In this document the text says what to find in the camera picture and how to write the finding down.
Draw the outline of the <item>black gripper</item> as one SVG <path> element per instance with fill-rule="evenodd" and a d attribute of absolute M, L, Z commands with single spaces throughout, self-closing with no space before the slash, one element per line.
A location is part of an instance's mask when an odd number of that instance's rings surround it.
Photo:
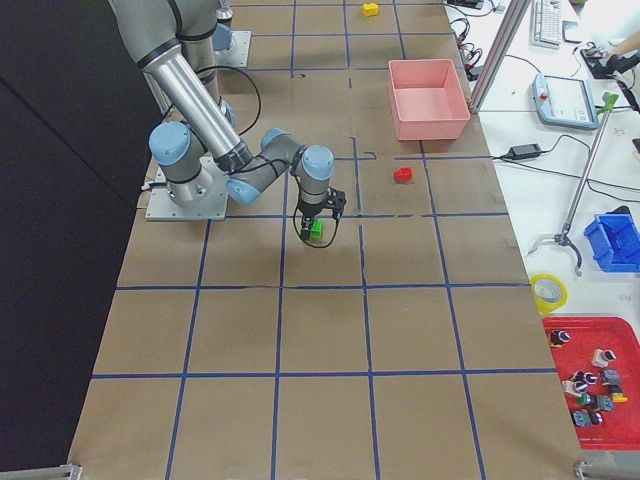
<path fill-rule="evenodd" d="M 297 200 L 297 209 L 301 218 L 300 238 L 303 241 L 309 241 L 314 223 L 325 224 L 326 218 L 317 216 L 327 205 L 329 194 L 322 192 L 321 194 L 308 194 L 301 192 Z"/>

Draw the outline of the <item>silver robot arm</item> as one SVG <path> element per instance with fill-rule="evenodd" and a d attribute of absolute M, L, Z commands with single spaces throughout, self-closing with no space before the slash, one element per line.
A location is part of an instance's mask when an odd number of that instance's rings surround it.
<path fill-rule="evenodd" d="M 223 52 L 229 50 L 233 40 L 231 28 L 233 20 L 233 10 L 230 0 L 219 0 L 216 10 L 216 26 L 212 35 L 213 50 Z"/>
<path fill-rule="evenodd" d="M 156 220 L 221 220 L 228 200 L 254 202 L 284 172 L 298 185 L 294 228 L 309 241 L 324 209 L 340 219 L 345 195 L 330 187 L 332 152 L 271 129 L 253 154 L 218 92 L 216 54 L 233 44 L 226 1 L 114 1 L 123 43 L 150 84 L 182 118 L 151 132 L 149 149 L 164 181 L 150 184 L 148 216 Z"/>

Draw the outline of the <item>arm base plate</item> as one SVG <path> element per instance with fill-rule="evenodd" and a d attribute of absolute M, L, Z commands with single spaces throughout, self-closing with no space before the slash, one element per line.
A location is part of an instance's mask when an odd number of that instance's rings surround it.
<path fill-rule="evenodd" d="M 231 30 L 226 33 L 215 33 L 212 37 L 214 64 L 247 68 L 251 38 L 251 31 Z"/>
<path fill-rule="evenodd" d="M 227 212 L 228 176 L 213 158 L 200 158 L 199 176 L 190 183 L 176 184 L 166 180 L 160 167 L 150 186 L 145 218 L 148 221 L 223 221 Z"/>

